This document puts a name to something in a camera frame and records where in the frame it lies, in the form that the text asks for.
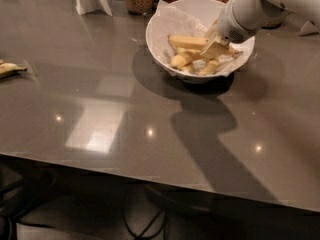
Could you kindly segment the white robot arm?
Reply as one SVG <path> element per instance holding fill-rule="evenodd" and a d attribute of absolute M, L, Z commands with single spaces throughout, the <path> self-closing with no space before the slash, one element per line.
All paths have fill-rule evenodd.
<path fill-rule="evenodd" d="M 268 23 L 289 14 L 302 16 L 320 28 L 320 0 L 229 0 L 206 33 L 202 55 L 209 58 L 217 45 L 241 44 Z"/>

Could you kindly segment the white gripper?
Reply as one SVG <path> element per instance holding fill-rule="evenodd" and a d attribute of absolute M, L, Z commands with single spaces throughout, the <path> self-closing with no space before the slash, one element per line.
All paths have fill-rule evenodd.
<path fill-rule="evenodd" d="M 262 27 L 281 21 L 286 15 L 285 10 L 267 0 L 229 0 L 204 34 L 209 40 L 201 55 L 207 59 L 229 55 L 228 42 L 243 43 Z"/>

